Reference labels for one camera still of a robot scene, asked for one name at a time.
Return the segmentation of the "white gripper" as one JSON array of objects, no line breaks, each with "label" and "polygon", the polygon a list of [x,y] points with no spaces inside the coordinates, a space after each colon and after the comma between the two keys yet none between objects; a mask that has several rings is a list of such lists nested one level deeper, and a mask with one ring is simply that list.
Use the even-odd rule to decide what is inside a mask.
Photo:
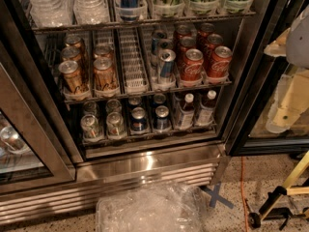
[{"label": "white gripper", "polygon": [[[286,56],[286,41],[290,29],[286,29],[264,49],[271,57]],[[266,129],[271,133],[288,130],[300,115],[309,108],[309,70],[301,69],[292,77],[283,74],[275,88]]]}]

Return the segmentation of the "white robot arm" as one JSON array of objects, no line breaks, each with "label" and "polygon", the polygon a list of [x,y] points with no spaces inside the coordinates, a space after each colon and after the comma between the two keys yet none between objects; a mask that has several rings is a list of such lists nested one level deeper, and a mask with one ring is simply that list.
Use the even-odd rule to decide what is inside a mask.
[{"label": "white robot arm", "polygon": [[272,133],[288,130],[309,108],[309,6],[293,21],[264,54],[285,57],[297,67],[296,73],[278,81],[274,102],[267,115],[266,129]]}]

